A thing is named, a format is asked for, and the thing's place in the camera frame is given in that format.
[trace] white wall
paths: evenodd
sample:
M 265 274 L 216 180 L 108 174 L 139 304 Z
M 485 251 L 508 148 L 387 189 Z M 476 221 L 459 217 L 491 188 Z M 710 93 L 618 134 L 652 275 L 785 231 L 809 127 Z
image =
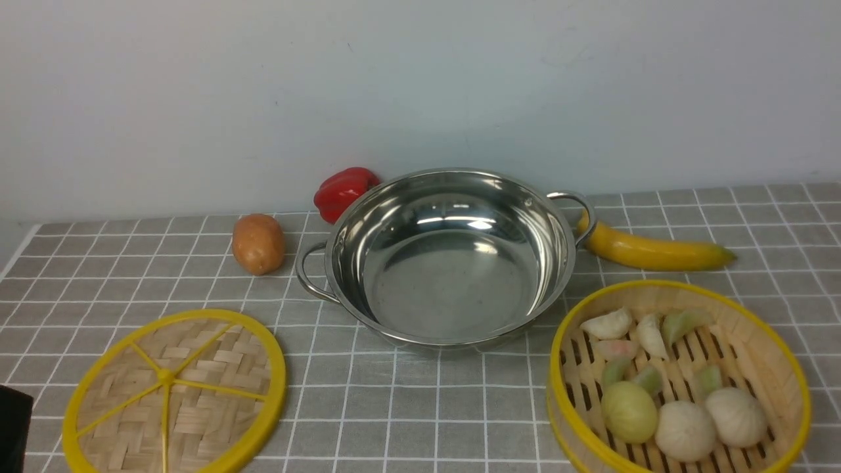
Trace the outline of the white wall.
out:
M 7 0 L 0 215 L 302 210 L 351 165 L 587 193 L 838 178 L 838 19 L 839 0 Z

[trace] pot handle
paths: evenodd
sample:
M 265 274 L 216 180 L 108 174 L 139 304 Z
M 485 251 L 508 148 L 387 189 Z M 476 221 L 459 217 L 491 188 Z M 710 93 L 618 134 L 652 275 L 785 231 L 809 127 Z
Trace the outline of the pot handle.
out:
M 549 199 L 572 199 L 578 202 L 579 204 L 583 205 L 584 209 L 587 210 L 587 216 L 590 223 L 587 225 L 587 229 L 584 230 L 584 233 L 582 233 L 581 235 L 579 235 L 578 238 L 575 239 L 575 247 L 580 247 L 581 244 L 587 240 L 587 238 L 590 238 L 590 235 L 592 235 L 593 231 L 595 230 L 595 225 L 599 223 L 599 220 L 595 216 L 595 209 L 592 205 L 590 205 L 589 202 L 587 202 L 587 199 L 585 199 L 583 195 L 575 192 L 552 192 L 547 194 L 547 197 Z
M 336 298 L 335 295 L 321 289 L 320 287 L 316 286 L 309 280 L 309 277 L 304 272 L 304 260 L 314 251 L 320 250 L 327 247 L 327 242 L 316 243 L 312 247 L 303 253 L 301 256 L 295 260 L 295 273 L 298 274 L 298 282 L 304 286 L 304 289 L 307 290 L 310 294 L 318 297 L 319 299 L 326 300 L 328 302 L 333 302 L 334 304 L 341 304 L 341 302 Z

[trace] stainless steel pot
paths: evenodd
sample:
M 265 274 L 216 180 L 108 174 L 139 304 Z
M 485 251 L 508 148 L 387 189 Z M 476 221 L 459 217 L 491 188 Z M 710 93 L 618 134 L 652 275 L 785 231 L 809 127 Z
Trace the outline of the stainless steel pot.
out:
M 578 239 L 551 199 L 586 208 L 590 226 Z M 543 196 L 498 173 L 432 169 L 368 190 L 295 268 L 312 295 L 341 304 L 392 343 L 482 351 L 557 300 L 595 223 L 576 193 Z M 304 272 L 304 260 L 322 248 L 332 293 Z

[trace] woven bamboo mat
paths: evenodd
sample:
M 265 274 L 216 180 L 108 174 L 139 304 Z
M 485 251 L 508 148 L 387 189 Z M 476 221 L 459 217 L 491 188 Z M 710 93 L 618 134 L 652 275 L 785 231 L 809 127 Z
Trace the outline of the woven bamboo mat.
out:
M 171 383 L 151 389 L 167 377 Z M 79 409 L 79 446 L 99 471 L 151 473 L 163 471 L 166 442 L 168 471 L 201 470 L 254 423 L 271 381 L 267 350 L 242 325 L 175 322 L 137 339 L 99 370 Z

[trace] potato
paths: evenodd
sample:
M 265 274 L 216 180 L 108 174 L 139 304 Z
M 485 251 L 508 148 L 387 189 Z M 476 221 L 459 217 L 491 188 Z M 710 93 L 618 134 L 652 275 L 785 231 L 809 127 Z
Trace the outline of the potato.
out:
M 246 215 L 236 222 L 232 247 L 236 262 L 255 276 L 280 268 L 286 253 L 283 229 L 264 214 Z

